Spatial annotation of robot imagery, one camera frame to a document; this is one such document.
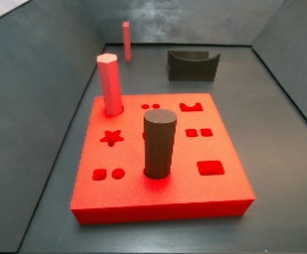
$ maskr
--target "gray floor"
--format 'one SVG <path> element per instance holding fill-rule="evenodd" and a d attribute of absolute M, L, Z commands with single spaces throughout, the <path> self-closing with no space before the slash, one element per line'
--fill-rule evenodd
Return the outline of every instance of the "gray floor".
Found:
<path fill-rule="evenodd" d="M 216 81 L 169 82 L 167 50 L 221 53 Z M 123 94 L 212 94 L 257 200 L 242 217 L 76 224 L 70 200 L 95 73 L 20 252 L 307 252 L 307 123 L 251 48 L 135 46 L 131 63 L 121 47 L 106 51 L 118 54 Z"/>

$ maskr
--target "small round hole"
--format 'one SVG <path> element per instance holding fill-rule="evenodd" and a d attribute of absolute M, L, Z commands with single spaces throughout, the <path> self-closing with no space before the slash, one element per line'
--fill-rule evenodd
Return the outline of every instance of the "small round hole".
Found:
<path fill-rule="evenodd" d="M 115 179 L 115 180 L 119 180 L 125 177 L 125 171 L 122 169 L 115 169 L 113 170 L 111 172 L 111 177 Z"/>

